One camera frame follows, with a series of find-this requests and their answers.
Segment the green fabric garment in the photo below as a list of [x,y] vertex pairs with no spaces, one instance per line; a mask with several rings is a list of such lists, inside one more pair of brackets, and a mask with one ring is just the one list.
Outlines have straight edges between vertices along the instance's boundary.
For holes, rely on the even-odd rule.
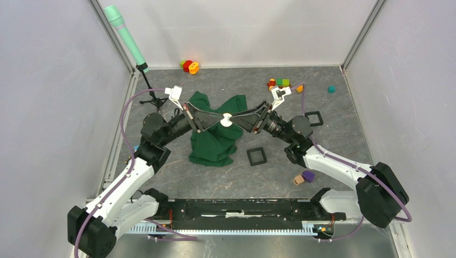
[[[195,92],[189,102],[197,108],[219,114],[237,113],[247,110],[245,95],[235,95],[220,107],[212,109],[206,94]],[[230,155],[237,151],[236,141],[243,136],[244,130],[236,124],[224,127],[220,123],[202,133],[190,137],[192,152],[189,161],[204,166],[223,167],[233,163]]]

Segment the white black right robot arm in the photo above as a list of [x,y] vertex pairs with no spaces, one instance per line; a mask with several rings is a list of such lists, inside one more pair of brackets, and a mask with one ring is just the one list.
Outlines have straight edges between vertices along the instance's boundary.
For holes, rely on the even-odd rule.
[[393,220],[412,221],[406,208],[409,197],[392,169],[382,162],[355,162],[323,148],[312,137],[308,117],[298,115],[285,121],[264,102],[234,115],[225,113],[221,123],[235,124],[251,133],[265,131],[288,143],[284,151],[291,163],[319,171],[354,190],[362,216],[373,225],[385,228]]

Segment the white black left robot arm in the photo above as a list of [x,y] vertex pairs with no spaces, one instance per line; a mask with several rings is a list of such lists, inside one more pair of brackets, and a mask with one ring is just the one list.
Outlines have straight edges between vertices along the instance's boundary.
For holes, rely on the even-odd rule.
[[153,216],[164,218],[167,202],[142,195],[132,204],[126,202],[165,164],[170,155],[166,145],[190,130],[201,133],[225,119],[222,114],[203,111],[191,103],[178,105],[178,116],[166,121],[159,113],[143,120],[141,143],[132,150],[125,169],[84,208],[68,212],[68,241],[74,257],[107,257],[117,240],[140,222]]

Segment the colourful toy brick car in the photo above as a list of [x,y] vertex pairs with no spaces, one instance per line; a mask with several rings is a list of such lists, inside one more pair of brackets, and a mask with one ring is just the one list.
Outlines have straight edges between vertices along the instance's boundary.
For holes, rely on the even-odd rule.
[[290,84],[290,80],[287,79],[287,78],[277,78],[277,79],[271,78],[269,80],[269,82],[267,83],[267,86],[268,86],[268,90],[271,91],[272,88],[275,87],[275,86],[277,86],[280,89],[282,89],[284,87],[291,86],[291,84]]

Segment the red orange green toy blocks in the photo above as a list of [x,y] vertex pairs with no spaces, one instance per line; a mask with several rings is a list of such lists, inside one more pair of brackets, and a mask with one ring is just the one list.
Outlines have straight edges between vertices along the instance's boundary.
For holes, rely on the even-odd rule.
[[199,63],[191,60],[182,60],[180,62],[180,67],[184,72],[192,75],[195,75],[200,69]]

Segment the tan wooden block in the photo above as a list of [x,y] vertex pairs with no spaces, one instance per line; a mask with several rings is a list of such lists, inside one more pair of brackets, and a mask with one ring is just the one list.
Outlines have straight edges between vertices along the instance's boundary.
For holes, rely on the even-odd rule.
[[293,183],[294,183],[295,185],[300,185],[300,184],[302,184],[302,183],[304,183],[304,182],[305,182],[305,179],[304,179],[304,177],[303,177],[302,175],[297,175],[297,176],[295,176],[294,179],[293,179]]

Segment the purple toy block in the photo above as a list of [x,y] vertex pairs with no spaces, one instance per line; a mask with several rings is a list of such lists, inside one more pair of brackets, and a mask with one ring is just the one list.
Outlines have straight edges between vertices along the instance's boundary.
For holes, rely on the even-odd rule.
[[303,177],[303,180],[308,183],[312,183],[315,179],[315,174],[309,170],[305,170],[304,172],[302,172],[301,176]]

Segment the black tripod microphone stand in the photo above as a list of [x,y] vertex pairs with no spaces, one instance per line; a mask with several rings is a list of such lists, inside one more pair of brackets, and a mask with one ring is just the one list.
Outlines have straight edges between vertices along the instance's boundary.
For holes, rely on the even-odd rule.
[[[141,73],[141,75],[147,85],[147,88],[152,89],[152,87],[148,81],[148,78],[146,76],[147,68],[148,68],[148,65],[146,62],[136,65],[136,69]],[[168,99],[166,99],[166,98],[158,98],[154,91],[149,91],[148,93],[151,96],[151,99],[148,101],[139,101],[139,104],[141,104],[141,105],[144,105],[147,103],[152,104],[153,106],[156,107],[156,110],[159,111],[164,106],[165,102],[168,101]]]

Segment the teal small cube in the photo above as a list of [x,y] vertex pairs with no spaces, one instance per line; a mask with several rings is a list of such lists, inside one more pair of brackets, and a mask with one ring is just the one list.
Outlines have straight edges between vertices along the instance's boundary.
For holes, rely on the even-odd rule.
[[329,87],[327,88],[328,93],[331,93],[331,94],[334,93],[335,90],[336,90],[335,86],[329,86]]

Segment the mint green microphone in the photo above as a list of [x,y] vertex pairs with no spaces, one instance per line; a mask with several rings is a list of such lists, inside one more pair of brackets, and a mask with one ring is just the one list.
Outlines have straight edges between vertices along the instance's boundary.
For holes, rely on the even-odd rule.
[[133,39],[129,29],[125,24],[125,20],[115,5],[109,5],[103,8],[104,14],[111,24],[111,26],[117,31],[118,35],[122,39],[124,45],[133,57],[137,68],[144,73],[148,71],[148,64]]

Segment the black square frame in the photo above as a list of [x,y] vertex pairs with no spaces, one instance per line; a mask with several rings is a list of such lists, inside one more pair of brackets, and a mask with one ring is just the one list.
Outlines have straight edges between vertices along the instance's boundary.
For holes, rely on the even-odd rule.
[[324,120],[320,111],[309,111],[306,112],[304,116],[309,120],[311,127],[324,125]]

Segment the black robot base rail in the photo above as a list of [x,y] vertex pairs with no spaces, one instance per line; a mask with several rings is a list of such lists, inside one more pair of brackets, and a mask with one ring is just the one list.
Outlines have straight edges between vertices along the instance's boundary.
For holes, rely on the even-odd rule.
[[174,230],[297,230],[303,221],[344,221],[346,214],[325,211],[319,191],[311,199],[170,199],[151,188],[145,195],[156,199],[152,219],[168,220]]

